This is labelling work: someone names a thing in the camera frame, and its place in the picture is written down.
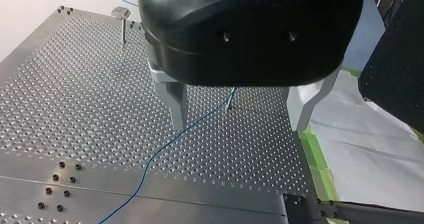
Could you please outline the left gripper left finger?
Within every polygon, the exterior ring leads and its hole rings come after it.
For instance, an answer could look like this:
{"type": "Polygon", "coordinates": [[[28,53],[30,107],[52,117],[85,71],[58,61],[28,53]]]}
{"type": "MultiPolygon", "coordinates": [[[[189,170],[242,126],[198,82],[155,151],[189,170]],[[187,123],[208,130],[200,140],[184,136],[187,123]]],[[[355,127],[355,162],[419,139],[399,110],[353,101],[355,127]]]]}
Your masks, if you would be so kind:
{"type": "Polygon", "coordinates": [[[159,98],[168,108],[173,128],[186,128],[188,116],[187,86],[166,74],[153,61],[148,62],[153,84],[159,98]]]}

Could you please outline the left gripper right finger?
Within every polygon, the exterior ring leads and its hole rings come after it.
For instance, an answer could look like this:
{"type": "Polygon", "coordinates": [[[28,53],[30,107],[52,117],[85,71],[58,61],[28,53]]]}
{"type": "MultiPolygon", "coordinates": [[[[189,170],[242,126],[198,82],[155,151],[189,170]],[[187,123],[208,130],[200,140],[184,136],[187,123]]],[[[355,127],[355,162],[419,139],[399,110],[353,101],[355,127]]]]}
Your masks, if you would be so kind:
{"type": "Polygon", "coordinates": [[[314,107],[332,91],[339,71],[340,67],[317,82],[289,88],[286,107],[293,131],[307,128],[314,107]]]}

